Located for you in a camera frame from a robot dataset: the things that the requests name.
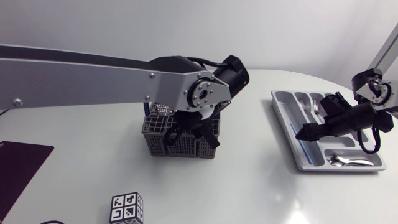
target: black mat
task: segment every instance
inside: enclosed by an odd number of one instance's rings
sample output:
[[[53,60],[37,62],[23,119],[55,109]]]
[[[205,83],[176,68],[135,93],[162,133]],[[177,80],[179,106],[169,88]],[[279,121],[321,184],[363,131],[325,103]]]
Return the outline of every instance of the black mat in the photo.
[[[0,143],[0,220],[4,220],[53,149],[18,142]]]

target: black cable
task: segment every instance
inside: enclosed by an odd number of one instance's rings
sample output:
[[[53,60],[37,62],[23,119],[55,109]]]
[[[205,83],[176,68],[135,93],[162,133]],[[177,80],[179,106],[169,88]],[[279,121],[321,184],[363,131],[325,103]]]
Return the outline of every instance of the black cable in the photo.
[[[373,151],[369,151],[365,148],[365,146],[363,145],[362,142],[362,132],[358,131],[357,132],[357,137],[358,137],[358,142],[359,145],[361,146],[361,149],[366,153],[366,154],[375,154],[380,150],[380,146],[381,146],[381,139],[380,139],[380,133],[379,133],[379,129],[375,128],[374,126],[372,126],[372,133],[373,133],[373,137],[374,140],[376,142],[376,145],[374,146],[374,150]]]
[[[43,222],[41,224],[63,224],[63,222],[51,220],[51,221]]]
[[[204,68],[204,69],[206,69],[207,70],[207,68],[206,68],[206,66],[203,64],[203,63],[201,63],[201,62],[198,62],[198,64],[202,67],[202,68]]]
[[[216,67],[216,68],[222,68],[222,67],[228,66],[227,63],[216,63],[216,62],[211,62],[209,60],[202,59],[202,58],[187,57],[187,59],[192,62],[198,62],[199,64],[202,63],[202,64],[209,65],[209,66]]]

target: wire mesh basket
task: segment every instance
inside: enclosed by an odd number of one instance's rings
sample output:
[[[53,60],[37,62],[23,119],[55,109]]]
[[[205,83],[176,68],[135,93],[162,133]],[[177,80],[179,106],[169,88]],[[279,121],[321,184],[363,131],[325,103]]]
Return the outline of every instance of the wire mesh basket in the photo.
[[[163,137],[166,131],[176,123],[172,115],[175,111],[169,107],[157,103],[151,104],[149,115],[145,117],[142,125],[142,133],[147,142],[149,152],[152,156],[172,157],[200,157],[212,159],[215,157],[216,149],[212,149],[204,137],[196,139],[189,131],[184,131],[173,146],[166,146]],[[213,134],[218,138],[220,135],[220,120],[212,119],[211,127]]]

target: screw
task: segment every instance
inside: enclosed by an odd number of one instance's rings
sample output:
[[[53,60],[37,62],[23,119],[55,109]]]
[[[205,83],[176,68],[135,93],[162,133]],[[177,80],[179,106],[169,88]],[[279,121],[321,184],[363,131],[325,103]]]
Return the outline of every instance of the screw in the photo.
[[[16,98],[16,99],[14,99],[13,101],[12,101],[12,103],[14,104],[14,106],[22,106],[24,103],[22,102],[22,100],[21,99],[18,99],[18,98]]]

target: white wall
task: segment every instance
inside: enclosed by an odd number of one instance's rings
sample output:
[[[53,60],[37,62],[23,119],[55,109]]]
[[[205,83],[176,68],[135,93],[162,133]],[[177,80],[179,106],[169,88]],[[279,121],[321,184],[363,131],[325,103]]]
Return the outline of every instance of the white wall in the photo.
[[[397,9],[397,0],[0,0],[0,43],[136,60],[234,54],[247,68],[349,87],[397,24]],[[398,67],[386,78],[398,79]]]

